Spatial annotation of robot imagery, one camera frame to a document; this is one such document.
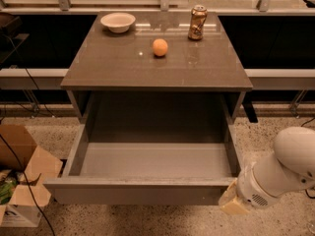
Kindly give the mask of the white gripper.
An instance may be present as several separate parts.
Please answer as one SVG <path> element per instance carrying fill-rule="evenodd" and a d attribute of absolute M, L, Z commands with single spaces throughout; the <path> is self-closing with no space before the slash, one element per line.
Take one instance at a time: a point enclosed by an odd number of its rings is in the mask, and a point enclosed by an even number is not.
<path fill-rule="evenodd" d="M 276 204 L 280 199 L 269 195 L 257 182 L 254 176 L 254 163 L 245 166 L 219 199 L 220 209 L 229 215 L 248 214 L 245 204 L 254 208 L 267 208 Z"/>

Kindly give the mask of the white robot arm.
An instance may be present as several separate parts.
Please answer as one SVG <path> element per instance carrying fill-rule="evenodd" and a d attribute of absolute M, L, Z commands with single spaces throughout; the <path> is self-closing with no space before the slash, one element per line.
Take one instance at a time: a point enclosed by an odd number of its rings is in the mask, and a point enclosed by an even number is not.
<path fill-rule="evenodd" d="M 267 208 L 282 195 L 315 186 L 315 131 L 305 127 L 281 130 L 273 152 L 247 164 L 219 200 L 226 214 L 248 214 Z"/>

